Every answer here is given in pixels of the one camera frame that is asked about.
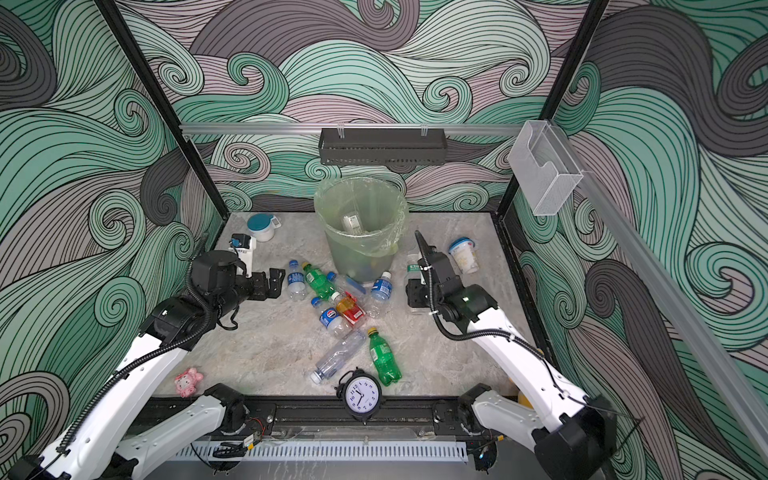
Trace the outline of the pepsi label clear bottle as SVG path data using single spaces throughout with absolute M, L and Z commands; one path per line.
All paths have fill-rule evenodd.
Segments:
M 344 338 L 350 333 L 351 328 L 347 320 L 337 312 L 330 302 L 320 297 L 314 297 L 311 300 L 311 305 L 328 333 L 338 339 Z

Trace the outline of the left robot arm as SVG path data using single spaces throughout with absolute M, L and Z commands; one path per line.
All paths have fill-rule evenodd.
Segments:
M 18 460 L 10 478 L 144 479 L 202 436 L 247 431 L 244 396 L 217 384 L 158 425 L 126 435 L 157 386 L 200 338 L 223 317 L 234 318 L 244 301 L 265 299 L 268 282 L 254 272 L 252 251 L 232 248 L 197 256 L 186 288 L 151 311 L 118 370 L 60 437 Z

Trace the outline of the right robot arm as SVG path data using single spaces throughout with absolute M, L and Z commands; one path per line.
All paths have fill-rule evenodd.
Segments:
M 421 244 L 418 261 L 430 315 L 440 333 L 479 345 L 528 400 L 488 387 L 469 396 L 470 420 L 531 450 L 551 479 L 589 479 L 616 452 L 618 412 L 560 373 L 512 325 L 481 286 L 462 283 L 450 259 Z

